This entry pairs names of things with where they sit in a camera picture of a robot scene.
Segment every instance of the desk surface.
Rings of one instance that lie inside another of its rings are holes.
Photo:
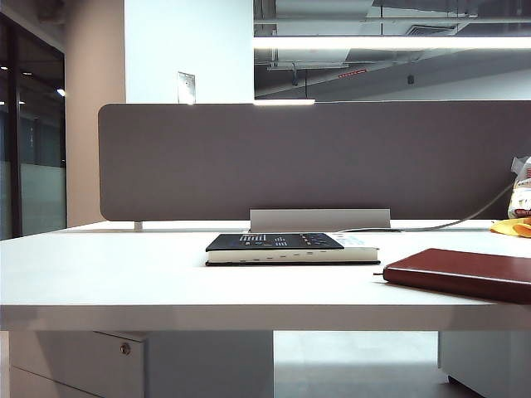
[[[133,232],[132,222],[104,222],[4,241],[2,329],[531,328],[531,306],[393,286],[373,275],[428,247],[530,257],[530,240],[487,230],[363,233],[361,239],[380,247],[382,265],[204,266],[204,249],[219,231],[247,227],[242,221],[152,222]]]

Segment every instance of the floor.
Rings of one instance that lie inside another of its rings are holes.
[[[437,368],[436,332],[275,332],[275,398],[479,398]]]

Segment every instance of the yellow cloth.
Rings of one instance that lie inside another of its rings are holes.
[[[531,238],[531,217],[513,218],[495,222],[490,227],[490,231],[499,234]]]

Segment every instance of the red exit sign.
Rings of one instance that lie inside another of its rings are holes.
[[[365,73],[366,71],[366,69],[353,70],[352,72],[342,73],[341,75],[338,75],[338,78],[359,75],[360,73]]]

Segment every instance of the glass wall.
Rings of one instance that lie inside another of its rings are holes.
[[[12,236],[11,229],[11,163],[7,131],[7,31],[0,25],[0,240]]]
[[[7,239],[66,227],[64,56],[5,17],[0,25],[2,239]],[[17,117],[9,118],[8,110]]]

